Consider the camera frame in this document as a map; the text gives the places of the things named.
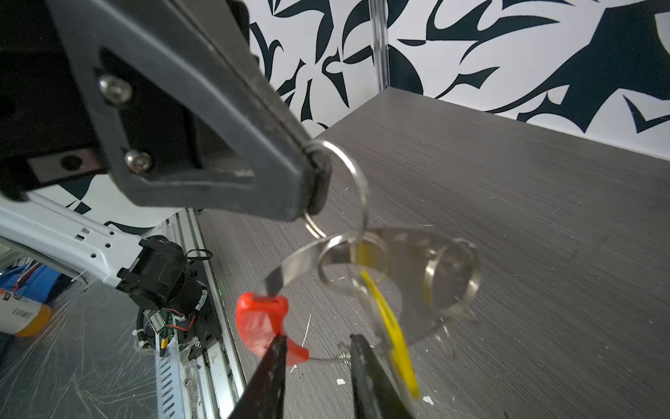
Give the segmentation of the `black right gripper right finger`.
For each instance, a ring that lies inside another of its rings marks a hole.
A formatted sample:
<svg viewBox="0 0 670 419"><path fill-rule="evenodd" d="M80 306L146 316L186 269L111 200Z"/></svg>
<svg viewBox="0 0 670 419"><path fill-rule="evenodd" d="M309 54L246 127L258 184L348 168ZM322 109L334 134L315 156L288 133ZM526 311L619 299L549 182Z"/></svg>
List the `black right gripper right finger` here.
<svg viewBox="0 0 670 419"><path fill-rule="evenodd" d="M351 335L350 363L356 418L413 418L363 335Z"/></svg>

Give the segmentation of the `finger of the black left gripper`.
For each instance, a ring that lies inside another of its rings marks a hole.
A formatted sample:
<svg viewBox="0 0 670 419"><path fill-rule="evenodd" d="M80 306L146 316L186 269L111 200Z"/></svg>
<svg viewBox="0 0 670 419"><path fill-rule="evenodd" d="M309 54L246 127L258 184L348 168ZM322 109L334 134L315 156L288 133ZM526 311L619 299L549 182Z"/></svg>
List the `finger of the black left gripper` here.
<svg viewBox="0 0 670 419"><path fill-rule="evenodd" d="M50 1L109 172L134 203L291 222L331 164L262 75L242 1Z"/></svg>

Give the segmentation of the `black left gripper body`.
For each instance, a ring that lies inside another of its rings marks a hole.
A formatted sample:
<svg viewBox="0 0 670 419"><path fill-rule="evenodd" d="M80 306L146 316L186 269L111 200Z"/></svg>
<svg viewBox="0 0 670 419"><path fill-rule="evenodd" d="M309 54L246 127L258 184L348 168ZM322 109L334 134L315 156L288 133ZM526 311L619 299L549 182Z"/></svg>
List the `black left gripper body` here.
<svg viewBox="0 0 670 419"><path fill-rule="evenodd" d="M19 202L46 186L110 174L48 2L1 4L1 192Z"/></svg>

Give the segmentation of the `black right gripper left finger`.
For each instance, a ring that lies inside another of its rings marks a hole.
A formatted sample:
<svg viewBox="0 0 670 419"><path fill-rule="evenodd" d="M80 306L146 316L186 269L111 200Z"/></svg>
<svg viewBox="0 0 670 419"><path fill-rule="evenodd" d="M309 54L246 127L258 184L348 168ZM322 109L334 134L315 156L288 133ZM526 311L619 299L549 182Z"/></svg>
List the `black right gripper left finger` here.
<svg viewBox="0 0 670 419"><path fill-rule="evenodd" d="M282 419L286 381L287 337L276 336L238 400L229 419Z"/></svg>

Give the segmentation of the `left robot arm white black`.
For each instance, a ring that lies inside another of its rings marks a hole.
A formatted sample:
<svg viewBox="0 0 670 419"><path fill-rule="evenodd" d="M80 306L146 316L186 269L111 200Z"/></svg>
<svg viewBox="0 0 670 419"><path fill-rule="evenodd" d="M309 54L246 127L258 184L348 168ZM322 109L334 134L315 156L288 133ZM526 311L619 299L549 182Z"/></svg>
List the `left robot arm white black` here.
<svg viewBox="0 0 670 419"><path fill-rule="evenodd" d="M190 314L202 288L177 244L39 190L108 173L138 206L318 214L330 160L261 74L250 30L242 1L4 1L2 237Z"/></svg>

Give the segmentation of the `aluminium front rail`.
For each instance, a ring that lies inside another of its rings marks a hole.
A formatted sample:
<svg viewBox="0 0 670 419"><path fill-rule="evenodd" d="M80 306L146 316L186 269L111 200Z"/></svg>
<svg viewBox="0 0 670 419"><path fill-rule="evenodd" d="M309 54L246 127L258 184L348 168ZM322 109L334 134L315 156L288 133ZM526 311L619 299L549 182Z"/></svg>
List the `aluminium front rail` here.
<svg viewBox="0 0 670 419"><path fill-rule="evenodd" d="M187 324L180 326L165 356L155 358L157 415L227 418L244 392L245 379L212 270L214 258L203 252L202 230L192 209L171 216L163 224L163 232L191 252L195 261L188 273L205 284L209 295L190 331L184 331Z"/></svg>

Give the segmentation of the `large metal keyring red handle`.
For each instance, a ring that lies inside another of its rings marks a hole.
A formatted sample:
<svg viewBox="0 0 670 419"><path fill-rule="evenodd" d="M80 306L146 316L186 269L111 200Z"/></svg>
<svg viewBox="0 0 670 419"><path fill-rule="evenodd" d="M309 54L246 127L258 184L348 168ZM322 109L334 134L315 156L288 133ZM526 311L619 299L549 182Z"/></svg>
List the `large metal keyring red handle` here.
<svg viewBox="0 0 670 419"><path fill-rule="evenodd" d="M290 303L282 290L310 272L332 293L363 298L377 328L383 327L380 284L393 284L401 295L397 321L407 344L467 312L483 277L474 244L427 230L380 227L361 236L319 239L295 251L255 291L237 300L237 332L253 354L263 357L284 334Z"/></svg>

